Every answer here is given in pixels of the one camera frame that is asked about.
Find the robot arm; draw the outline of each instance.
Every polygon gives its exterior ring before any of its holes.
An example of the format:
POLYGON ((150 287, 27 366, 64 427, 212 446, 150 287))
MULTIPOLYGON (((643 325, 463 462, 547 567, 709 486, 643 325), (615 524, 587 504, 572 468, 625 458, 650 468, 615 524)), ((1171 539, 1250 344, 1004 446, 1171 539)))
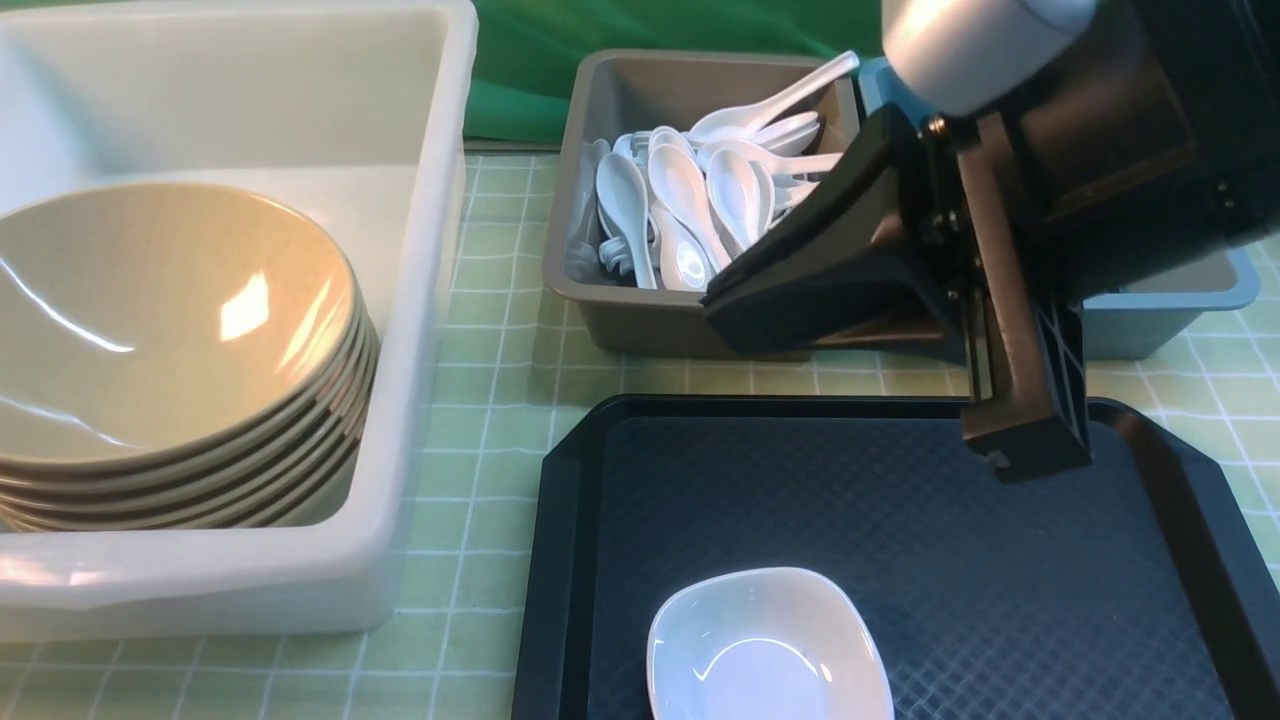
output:
POLYGON ((997 475, 1089 462, 1080 302, 1280 218, 1280 3, 914 0, 886 23, 943 113, 868 117, 707 318, 741 352, 966 364, 961 428, 997 475))
POLYGON ((884 0, 884 55, 916 95, 964 117, 1088 29, 1096 0, 884 0))

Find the screw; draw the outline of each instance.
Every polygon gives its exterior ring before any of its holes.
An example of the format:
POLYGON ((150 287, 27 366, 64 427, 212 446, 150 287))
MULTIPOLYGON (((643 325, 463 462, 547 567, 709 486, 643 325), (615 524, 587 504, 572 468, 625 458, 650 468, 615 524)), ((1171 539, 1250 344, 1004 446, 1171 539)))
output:
POLYGON ((942 115, 934 115, 929 118, 929 132, 934 137, 943 138, 947 136, 947 122, 942 119, 942 115))

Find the small white bowl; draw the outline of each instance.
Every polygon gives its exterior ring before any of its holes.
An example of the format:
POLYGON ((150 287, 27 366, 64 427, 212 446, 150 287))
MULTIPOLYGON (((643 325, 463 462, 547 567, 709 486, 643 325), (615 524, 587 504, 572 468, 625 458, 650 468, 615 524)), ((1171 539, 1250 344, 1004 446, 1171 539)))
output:
POLYGON ((748 570, 671 597, 649 629, 654 720, 892 720, 854 603, 799 568, 748 570))

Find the textured tray surface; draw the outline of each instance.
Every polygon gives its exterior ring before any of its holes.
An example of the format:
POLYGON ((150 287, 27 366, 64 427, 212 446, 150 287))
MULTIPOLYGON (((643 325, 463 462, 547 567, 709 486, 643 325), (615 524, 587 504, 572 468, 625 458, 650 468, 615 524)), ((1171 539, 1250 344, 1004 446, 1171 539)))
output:
POLYGON ((858 606, 908 719, 1231 717, 1124 442, 997 484, 951 420, 626 420, 604 447, 589 717, 648 717, 673 592, 799 565, 858 606))

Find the stacked bowls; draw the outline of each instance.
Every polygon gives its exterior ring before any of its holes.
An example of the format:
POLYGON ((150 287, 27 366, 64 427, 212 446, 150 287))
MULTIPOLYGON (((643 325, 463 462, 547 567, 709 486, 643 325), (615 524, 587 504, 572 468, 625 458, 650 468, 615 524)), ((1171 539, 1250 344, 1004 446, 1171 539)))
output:
POLYGON ((0 338, 14 530, 298 525, 346 498, 378 337, 288 208, 138 183, 0 218, 0 338))

